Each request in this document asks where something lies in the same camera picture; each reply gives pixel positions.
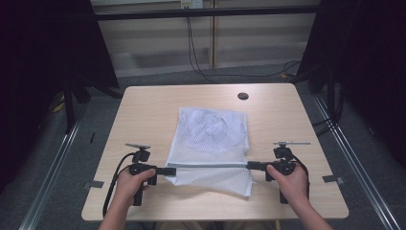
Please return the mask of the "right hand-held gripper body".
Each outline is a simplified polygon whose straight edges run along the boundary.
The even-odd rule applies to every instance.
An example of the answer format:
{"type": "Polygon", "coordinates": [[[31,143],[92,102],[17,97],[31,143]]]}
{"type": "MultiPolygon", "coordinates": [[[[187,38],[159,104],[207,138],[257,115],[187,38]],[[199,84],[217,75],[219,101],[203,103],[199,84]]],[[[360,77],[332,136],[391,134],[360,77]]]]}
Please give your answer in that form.
{"type": "MultiPolygon", "coordinates": [[[[303,168],[307,176],[306,195],[307,198],[309,198],[310,182],[308,179],[308,169],[305,164],[296,155],[293,154],[288,145],[309,145],[310,143],[276,142],[273,144],[278,145],[276,148],[273,149],[275,157],[278,160],[271,163],[265,163],[265,165],[272,165],[282,175],[290,175],[294,172],[297,164],[299,164],[303,168]]],[[[265,180],[268,182],[275,180],[274,177],[267,171],[267,166],[265,166],[265,180]]],[[[280,191],[280,203],[288,204],[288,201],[283,195],[282,191],[280,191]]]]}

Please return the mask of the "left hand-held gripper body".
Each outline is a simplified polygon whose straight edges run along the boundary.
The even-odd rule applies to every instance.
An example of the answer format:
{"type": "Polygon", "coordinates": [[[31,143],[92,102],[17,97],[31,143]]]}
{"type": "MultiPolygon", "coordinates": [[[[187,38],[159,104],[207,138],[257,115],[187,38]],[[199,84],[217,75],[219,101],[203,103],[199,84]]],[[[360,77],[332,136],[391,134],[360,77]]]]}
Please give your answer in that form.
{"type": "MultiPolygon", "coordinates": [[[[138,144],[129,144],[127,146],[136,148],[137,151],[133,152],[132,164],[128,167],[131,175],[137,175],[139,173],[148,171],[150,169],[157,170],[156,166],[150,166],[147,164],[147,160],[150,157],[150,152],[148,151],[149,146],[138,145],[138,144]]],[[[143,201],[143,193],[146,185],[155,185],[156,184],[157,174],[155,173],[152,177],[144,180],[136,194],[134,195],[133,206],[141,206],[143,201]]]]}

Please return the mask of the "white mesh laundry bag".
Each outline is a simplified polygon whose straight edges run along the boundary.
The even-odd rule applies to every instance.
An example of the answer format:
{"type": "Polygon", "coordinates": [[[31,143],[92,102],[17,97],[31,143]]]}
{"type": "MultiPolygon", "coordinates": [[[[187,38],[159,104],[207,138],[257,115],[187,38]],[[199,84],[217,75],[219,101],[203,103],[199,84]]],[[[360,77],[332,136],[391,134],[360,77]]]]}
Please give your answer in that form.
{"type": "Polygon", "coordinates": [[[247,115],[225,109],[181,107],[167,165],[175,186],[199,186],[249,197],[247,115]]]}

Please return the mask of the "person's left hand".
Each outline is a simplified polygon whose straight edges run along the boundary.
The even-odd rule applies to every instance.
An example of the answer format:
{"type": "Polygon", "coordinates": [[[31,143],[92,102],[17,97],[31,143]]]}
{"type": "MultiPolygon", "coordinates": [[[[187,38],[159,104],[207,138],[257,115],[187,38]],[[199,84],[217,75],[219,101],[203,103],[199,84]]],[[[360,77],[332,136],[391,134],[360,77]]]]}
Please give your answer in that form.
{"type": "Polygon", "coordinates": [[[149,169],[135,175],[132,175],[129,169],[122,170],[119,174],[113,202],[121,207],[130,207],[138,190],[144,186],[146,180],[154,175],[154,169],[149,169]]]}

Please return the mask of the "person's right hand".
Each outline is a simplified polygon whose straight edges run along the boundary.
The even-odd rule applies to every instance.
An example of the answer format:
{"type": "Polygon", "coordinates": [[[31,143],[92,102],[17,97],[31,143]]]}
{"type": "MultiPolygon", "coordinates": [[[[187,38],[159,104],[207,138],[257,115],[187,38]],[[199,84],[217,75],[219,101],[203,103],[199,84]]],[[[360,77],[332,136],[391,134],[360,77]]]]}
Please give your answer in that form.
{"type": "Polygon", "coordinates": [[[294,172],[290,175],[282,175],[272,165],[267,167],[267,171],[277,180],[280,190],[288,203],[296,198],[304,196],[307,198],[307,176],[300,165],[297,165],[294,172]]]}

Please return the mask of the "grey tape piece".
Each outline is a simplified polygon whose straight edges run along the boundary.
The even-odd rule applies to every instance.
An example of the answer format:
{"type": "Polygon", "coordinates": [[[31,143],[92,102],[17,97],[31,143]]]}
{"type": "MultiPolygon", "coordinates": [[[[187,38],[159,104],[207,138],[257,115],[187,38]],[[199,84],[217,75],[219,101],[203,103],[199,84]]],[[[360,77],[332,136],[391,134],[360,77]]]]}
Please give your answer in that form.
{"type": "Polygon", "coordinates": [[[336,182],[338,185],[345,183],[345,179],[341,176],[325,175],[323,176],[325,183],[336,182]]]}
{"type": "Polygon", "coordinates": [[[83,189],[90,190],[91,188],[101,188],[103,186],[103,181],[88,181],[83,184],[83,189]]]}

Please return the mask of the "black stand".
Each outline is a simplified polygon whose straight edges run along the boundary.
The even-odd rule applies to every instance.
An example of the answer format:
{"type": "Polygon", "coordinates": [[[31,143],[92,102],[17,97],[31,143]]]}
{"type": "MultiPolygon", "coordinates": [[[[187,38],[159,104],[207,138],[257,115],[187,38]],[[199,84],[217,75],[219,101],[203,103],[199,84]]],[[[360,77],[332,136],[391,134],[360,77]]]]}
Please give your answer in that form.
{"type": "Polygon", "coordinates": [[[69,83],[65,82],[63,86],[64,104],[66,112],[67,126],[65,133],[68,134],[74,128],[76,123],[75,110],[73,104],[72,91],[70,89],[69,83]]]}
{"type": "Polygon", "coordinates": [[[335,72],[332,68],[329,68],[327,76],[327,112],[328,118],[333,124],[338,123],[341,115],[340,110],[336,107],[335,96],[335,72]]]}

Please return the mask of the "black curtain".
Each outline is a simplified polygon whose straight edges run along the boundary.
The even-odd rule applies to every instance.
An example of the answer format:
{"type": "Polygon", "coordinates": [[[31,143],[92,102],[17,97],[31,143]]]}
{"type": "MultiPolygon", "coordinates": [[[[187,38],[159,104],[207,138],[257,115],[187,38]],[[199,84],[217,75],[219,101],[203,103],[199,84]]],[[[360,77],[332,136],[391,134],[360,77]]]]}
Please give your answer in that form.
{"type": "Polygon", "coordinates": [[[56,94],[118,85],[93,15],[90,0],[0,0],[0,193],[56,94]]]}
{"type": "Polygon", "coordinates": [[[406,0],[321,0],[299,72],[334,77],[406,168],[406,0]]]}

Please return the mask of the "black horizontal bar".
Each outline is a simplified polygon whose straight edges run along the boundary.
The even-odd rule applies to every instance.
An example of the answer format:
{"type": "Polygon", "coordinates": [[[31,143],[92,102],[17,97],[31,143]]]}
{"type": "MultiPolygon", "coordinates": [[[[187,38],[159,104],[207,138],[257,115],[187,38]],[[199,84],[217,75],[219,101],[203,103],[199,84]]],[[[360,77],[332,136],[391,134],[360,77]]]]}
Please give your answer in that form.
{"type": "Polygon", "coordinates": [[[93,18],[95,20],[102,21],[102,20],[159,19],[159,18],[206,17],[206,16],[297,14],[297,13],[314,13],[318,9],[319,7],[315,5],[306,5],[306,6],[280,6],[280,7],[261,7],[261,8],[121,11],[121,12],[98,12],[94,14],[93,18]]]}

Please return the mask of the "metal floor rail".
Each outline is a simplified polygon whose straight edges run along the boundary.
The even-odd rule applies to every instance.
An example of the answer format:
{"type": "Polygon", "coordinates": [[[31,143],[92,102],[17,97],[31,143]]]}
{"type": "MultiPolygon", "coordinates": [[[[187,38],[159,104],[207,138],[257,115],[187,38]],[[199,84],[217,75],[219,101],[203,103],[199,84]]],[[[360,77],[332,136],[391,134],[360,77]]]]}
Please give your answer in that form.
{"type": "Polygon", "coordinates": [[[52,193],[58,175],[60,174],[61,168],[65,162],[66,157],[72,147],[79,127],[82,123],[83,116],[86,113],[87,105],[83,105],[79,108],[77,112],[78,119],[74,122],[73,127],[64,135],[63,141],[56,153],[55,159],[48,170],[43,183],[34,198],[28,212],[26,213],[23,221],[21,222],[18,230],[35,230],[38,225],[40,218],[43,214],[45,206],[48,202],[48,199],[52,193]]]}
{"type": "Polygon", "coordinates": [[[317,104],[321,114],[326,119],[328,130],[334,136],[334,139],[347,159],[350,167],[352,168],[356,178],[359,181],[364,193],[366,194],[370,204],[377,213],[379,219],[384,225],[386,230],[402,230],[399,222],[395,218],[395,214],[391,210],[388,203],[385,201],[381,193],[378,192],[373,184],[370,176],[359,160],[356,152],[348,141],[346,135],[339,125],[335,125],[327,113],[327,103],[319,95],[314,96],[314,101],[317,104]]]}

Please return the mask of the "white wall socket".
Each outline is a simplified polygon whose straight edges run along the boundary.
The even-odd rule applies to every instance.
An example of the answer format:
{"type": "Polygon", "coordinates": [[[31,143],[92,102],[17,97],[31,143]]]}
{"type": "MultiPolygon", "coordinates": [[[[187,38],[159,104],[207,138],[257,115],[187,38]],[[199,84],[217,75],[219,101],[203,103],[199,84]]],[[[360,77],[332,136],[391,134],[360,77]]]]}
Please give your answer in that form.
{"type": "Polygon", "coordinates": [[[186,9],[203,9],[203,0],[180,0],[181,8],[186,9]]]}

